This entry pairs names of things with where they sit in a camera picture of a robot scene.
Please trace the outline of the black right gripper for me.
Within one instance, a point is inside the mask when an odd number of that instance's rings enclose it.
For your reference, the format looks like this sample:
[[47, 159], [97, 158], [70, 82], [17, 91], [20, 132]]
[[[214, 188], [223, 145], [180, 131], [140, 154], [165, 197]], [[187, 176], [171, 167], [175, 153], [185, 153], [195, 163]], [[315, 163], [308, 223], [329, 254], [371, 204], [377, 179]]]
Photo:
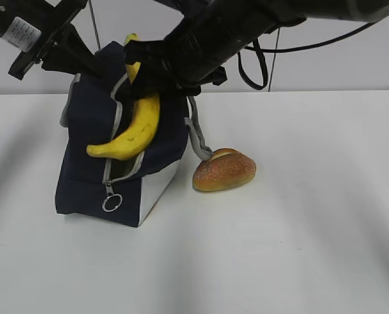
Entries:
[[222, 65], [262, 34], [304, 20], [289, 1], [210, 1], [163, 40], [124, 47], [125, 61], [139, 61], [141, 67], [126, 73], [115, 97], [197, 95], [203, 84], [225, 82]]

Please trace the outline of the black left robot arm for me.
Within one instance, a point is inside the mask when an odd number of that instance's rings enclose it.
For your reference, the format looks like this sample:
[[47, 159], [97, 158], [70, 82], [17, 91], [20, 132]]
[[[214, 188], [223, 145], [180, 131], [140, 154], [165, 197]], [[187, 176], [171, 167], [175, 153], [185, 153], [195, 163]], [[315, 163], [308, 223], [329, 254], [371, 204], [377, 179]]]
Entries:
[[21, 51], [9, 75], [22, 80], [35, 64], [45, 71], [103, 75], [103, 67], [71, 23], [87, 1], [0, 0], [0, 38]]

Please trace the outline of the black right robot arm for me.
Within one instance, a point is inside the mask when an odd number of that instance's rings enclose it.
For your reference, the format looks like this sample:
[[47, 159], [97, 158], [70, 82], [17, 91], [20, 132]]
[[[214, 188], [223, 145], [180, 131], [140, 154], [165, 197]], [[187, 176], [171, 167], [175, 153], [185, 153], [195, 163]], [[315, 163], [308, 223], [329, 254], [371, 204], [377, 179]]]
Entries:
[[262, 58], [261, 35], [309, 18], [362, 22], [366, 28], [389, 16], [389, 1], [163, 1], [183, 19], [161, 41], [125, 44], [126, 65], [140, 64], [128, 93], [197, 96], [205, 84], [227, 79], [223, 64], [248, 48]]

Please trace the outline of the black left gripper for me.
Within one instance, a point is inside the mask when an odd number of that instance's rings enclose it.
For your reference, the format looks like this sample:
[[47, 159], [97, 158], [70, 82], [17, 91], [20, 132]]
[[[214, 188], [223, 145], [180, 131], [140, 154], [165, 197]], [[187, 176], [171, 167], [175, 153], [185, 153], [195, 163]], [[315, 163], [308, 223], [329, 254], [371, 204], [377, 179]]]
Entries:
[[33, 65], [41, 63], [45, 71], [102, 77], [103, 66], [71, 23], [85, 7], [86, 1], [60, 1], [55, 6], [46, 1], [18, 1], [16, 13], [41, 34], [27, 52], [18, 55], [9, 74], [22, 80]]

